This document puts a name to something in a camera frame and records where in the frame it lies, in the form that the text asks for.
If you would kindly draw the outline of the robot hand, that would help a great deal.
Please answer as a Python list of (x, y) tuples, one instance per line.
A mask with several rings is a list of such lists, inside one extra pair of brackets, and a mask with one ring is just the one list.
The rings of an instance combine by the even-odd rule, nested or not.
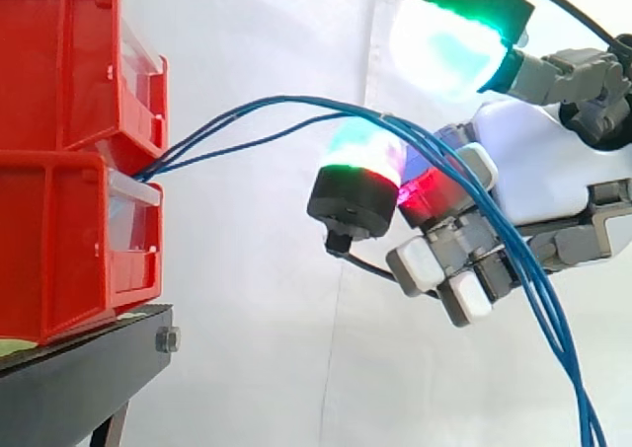
[[(451, 97), (495, 92), (435, 133), (465, 164), (546, 274), (609, 260), (631, 242), (631, 38), (569, 0), (403, 0), (391, 31), (397, 67)], [(438, 299), (468, 326), (519, 287), (522, 266), (480, 204), (435, 160), (350, 117), (307, 204), (326, 250), (386, 234), (400, 212), (415, 235), (384, 278)]]

